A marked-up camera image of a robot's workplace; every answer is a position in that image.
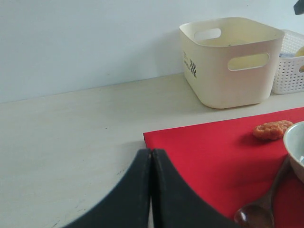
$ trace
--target white wall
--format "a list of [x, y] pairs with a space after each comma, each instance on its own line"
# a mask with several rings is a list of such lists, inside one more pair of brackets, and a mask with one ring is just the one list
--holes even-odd
[[178, 27], [241, 16], [304, 33], [297, 0], [1, 0], [0, 103], [180, 73]]

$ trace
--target spoon handle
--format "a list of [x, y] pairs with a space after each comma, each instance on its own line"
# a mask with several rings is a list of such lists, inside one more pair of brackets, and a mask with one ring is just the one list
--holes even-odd
[[264, 198], [261, 201], [261, 204], [263, 204], [262, 206], [264, 208], [267, 209], [272, 209], [272, 202], [275, 196], [275, 192], [281, 182], [281, 180], [285, 177], [285, 175], [290, 171], [291, 169], [291, 165], [290, 165], [290, 161], [289, 161], [289, 156], [287, 155], [285, 160], [283, 161], [279, 171], [277, 172], [274, 181], [272, 182], [272, 185], [269, 189], [269, 191], [267, 192], [267, 194], [265, 195], [266, 199]]

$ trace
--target fried food piece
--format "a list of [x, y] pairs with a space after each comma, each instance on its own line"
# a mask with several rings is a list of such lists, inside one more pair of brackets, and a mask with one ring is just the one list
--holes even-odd
[[253, 129], [253, 135], [261, 140], [277, 140], [284, 136], [291, 125], [293, 123], [287, 120], [264, 123]]

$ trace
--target white bowl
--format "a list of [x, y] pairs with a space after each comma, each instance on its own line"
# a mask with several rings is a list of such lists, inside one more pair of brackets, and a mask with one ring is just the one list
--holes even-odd
[[296, 176], [304, 183], [304, 121], [289, 127], [284, 134], [283, 141], [291, 167]]

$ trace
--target white countertop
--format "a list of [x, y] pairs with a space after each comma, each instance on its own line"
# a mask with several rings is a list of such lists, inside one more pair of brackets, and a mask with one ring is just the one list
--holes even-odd
[[0, 104], [0, 227], [59, 228], [121, 179], [143, 132], [304, 106], [304, 93], [215, 110], [183, 75]]

